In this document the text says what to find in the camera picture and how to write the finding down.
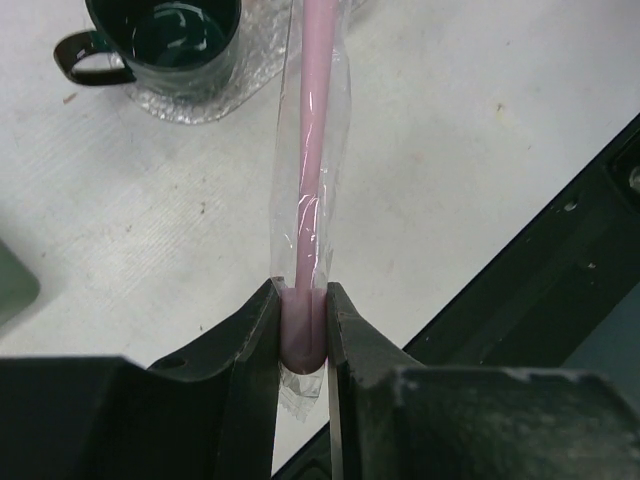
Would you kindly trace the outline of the pink white toothbrush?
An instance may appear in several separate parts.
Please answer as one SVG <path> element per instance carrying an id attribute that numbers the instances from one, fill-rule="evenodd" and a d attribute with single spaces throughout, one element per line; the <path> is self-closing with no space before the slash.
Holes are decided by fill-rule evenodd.
<path id="1" fill-rule="evenodd" d="M 327 358 L 330 228 L 351 122 L 349 1 L 293 1 L 270 200 L 270 274 L 281 302 L 280 403 L 306 419 Z"/>

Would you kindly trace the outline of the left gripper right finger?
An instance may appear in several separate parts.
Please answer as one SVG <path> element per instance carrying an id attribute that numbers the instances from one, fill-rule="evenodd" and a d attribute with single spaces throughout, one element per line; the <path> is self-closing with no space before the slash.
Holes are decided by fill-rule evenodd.
<path id="1" fill-rule="evenodd" d="M 326 297 L 335 479 L 635 479 L 639 417 L 586 371 L 432 367 Z"/>

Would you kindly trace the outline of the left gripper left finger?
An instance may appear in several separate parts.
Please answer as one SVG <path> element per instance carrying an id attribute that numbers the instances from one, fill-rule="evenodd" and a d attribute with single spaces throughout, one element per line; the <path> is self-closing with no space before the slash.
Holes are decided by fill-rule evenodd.
<path id="1" fill-rule="evenodd" d="M 1 362 L 5 479 L 267 479 L 279 389 L 275 286 L 142 367 L 117 356 Z"/>

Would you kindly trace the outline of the dark green mug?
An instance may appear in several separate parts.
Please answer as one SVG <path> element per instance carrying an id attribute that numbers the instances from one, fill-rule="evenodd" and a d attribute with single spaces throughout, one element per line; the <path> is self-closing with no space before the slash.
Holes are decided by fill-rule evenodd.
<path id="1" fill-rule="evenodd" d="M 54 61 L 88 87 L 135 83 L 171 98 L 216 95 L 239 58 L 239 0 L 85 3 L 92 30 L 56 45 Z"/>

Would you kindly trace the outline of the clear textured oval tray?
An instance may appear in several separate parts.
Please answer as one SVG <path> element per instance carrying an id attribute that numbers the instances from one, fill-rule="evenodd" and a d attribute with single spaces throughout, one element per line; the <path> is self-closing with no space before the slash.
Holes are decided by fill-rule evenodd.
<path id="1" fill-rule="evenodd" d="M 129 98 L 159 119 L 196 125 L 226 116 L 283 74 L 293 1 L 241 2 L 239 58 L 224 89 L 216 95 L 171 98 L 135 83 L 122 85 Z"/>

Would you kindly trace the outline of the green metal tray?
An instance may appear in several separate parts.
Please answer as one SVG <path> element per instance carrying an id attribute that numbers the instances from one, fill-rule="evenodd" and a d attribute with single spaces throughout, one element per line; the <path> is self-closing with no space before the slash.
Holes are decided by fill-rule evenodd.
<path id="1" fill-rule="evenodd" d="M 0 322 L 14 318 L 40 293 L 40 283 L 23 262 L 1 242 L 0 251 Z"/>

